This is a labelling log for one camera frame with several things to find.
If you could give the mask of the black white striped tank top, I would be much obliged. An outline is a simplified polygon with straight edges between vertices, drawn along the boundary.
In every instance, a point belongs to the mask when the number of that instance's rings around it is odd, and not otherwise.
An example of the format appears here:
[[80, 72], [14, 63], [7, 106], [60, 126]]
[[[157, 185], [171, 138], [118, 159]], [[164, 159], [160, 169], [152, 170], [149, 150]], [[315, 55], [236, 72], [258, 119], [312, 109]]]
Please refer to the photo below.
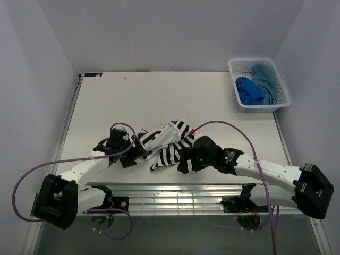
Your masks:
[[157, 157], [150, 166], [151, 171], [179, 163], [181, 150], [191, 147], [195, 141], [192, 127], [183, 120], [169, 121], [159, 130], [150, 132], [141, 130], [137, 137], [147, 152], [143, 156], [144, 161]]

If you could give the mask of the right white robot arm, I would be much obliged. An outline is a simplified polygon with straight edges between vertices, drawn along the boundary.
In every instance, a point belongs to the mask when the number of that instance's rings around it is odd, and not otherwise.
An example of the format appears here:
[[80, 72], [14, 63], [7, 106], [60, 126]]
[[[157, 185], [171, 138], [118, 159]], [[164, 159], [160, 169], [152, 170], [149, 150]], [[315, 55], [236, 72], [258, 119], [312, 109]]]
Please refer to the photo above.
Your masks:
[[234, 148], [221, 148], [208, 136], [180, 150], [177, 170], [183, 174], [213, 167], [223, 174], [250, 177], [265, 184], [248, 183], [239, 195], [223, 198], [225, 212], [265, 212], [272, 206], [298, 209], [315, 219], [325, 219], [334, 186], [314, 164], [285, 166], [253, 157]]

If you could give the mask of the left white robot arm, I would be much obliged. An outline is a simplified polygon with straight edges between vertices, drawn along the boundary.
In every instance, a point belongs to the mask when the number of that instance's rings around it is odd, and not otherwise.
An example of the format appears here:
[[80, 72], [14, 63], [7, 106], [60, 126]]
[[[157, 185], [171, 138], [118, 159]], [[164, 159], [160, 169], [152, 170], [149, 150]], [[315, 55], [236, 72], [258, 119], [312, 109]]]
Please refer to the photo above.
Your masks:
[[141, 134], [129, 136], [125, 129], [113, 128], [107, 139], [92, 150], [89, 160], [82, 160], [60, 175], [44, 178], [33, 215], [61, 229], [67, 229], [78, 213], [98, 209], [109, 211], [113, 206], [112, 191], [104, 185], [87, 184], [113, 163], [124, 168], [136, 165], [136, 160], [148, 153], [140, 141]]

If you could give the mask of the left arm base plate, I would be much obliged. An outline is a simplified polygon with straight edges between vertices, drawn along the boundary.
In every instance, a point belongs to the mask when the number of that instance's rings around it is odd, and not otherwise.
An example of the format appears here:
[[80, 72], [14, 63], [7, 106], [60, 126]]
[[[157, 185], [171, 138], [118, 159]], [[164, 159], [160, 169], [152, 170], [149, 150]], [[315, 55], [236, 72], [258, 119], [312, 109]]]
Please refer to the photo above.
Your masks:
[[128, 196], [113, 196], [108, 201], [110, 208], [129, 211], [130, 198]]

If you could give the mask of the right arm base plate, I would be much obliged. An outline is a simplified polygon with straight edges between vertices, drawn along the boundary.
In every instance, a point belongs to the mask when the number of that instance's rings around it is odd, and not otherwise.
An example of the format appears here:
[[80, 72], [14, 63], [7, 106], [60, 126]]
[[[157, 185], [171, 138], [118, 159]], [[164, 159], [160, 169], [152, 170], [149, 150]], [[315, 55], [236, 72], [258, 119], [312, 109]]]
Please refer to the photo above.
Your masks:
[[220, 204], [225, 213], [249, 213], [259, 208], [249, 197], [242, 196], [223, 196]]

